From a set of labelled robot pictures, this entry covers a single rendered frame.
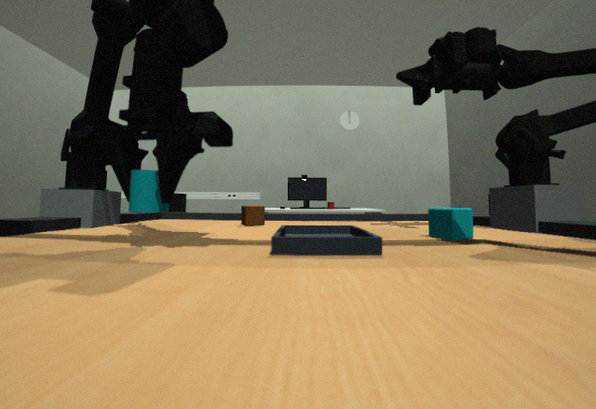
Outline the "brown cube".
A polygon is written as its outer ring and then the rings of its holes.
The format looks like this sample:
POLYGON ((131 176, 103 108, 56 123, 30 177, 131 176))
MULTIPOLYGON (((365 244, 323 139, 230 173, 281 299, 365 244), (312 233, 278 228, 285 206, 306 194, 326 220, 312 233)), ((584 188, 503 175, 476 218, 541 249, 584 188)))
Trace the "brown cube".
POLYGON ((264 225, 264 206, 241 206, 243 225, 264 225))

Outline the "teal cube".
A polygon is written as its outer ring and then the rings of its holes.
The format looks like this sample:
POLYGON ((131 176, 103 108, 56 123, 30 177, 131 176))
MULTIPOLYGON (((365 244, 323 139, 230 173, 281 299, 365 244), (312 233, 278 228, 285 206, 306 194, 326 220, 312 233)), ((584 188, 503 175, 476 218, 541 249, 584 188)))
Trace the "teal cube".
POLYGON ((473 239, 471 208, 429 208, 428 235, 439 239, 473 239))

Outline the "cyan cylinder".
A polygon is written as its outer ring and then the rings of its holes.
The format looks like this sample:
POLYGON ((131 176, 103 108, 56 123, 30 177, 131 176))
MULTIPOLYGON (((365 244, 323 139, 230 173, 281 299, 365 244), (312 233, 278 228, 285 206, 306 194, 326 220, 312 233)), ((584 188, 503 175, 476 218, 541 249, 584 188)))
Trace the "cyan cylinder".
POLYGON ((129 188, 130 212, 168 212, 169 204, 162 203, 158 170, 131 170, 129 188))

